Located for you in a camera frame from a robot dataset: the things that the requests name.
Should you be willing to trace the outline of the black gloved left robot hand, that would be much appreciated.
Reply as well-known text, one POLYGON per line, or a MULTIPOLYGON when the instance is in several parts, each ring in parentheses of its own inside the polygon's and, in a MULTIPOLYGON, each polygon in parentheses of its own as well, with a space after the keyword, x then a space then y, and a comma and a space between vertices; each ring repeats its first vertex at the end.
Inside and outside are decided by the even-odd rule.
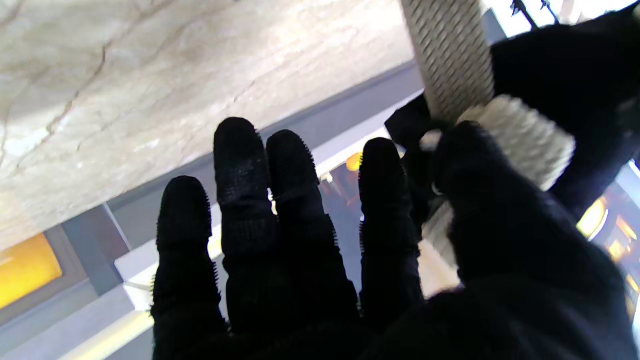
POLYGON ((550 194, 578 223, 639 152, 639 2, 576 24, 554 24, 489 45, 477 0, 403 0, 423 95, 385 126, 406 150, 410 216, 441 205, 419 140, 446 132, 497 96, 521 100, 574 138, 550 194))

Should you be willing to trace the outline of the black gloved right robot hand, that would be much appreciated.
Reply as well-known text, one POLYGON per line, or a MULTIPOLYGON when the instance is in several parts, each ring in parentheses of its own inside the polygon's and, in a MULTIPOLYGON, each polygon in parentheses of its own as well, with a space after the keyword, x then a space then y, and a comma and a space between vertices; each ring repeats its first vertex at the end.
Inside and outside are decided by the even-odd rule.
POLYGON ((208 253, 210 202, 173 178, 157 221, 155 360, 637 360, 626 282, 553 196, 463 121, 435 151, 461 285, 429 298, 393 142, 359 169, 362 289, 346 275, 313 157, 290 130, 265 145, 244 118, 214 135, 228 316, 208 253))

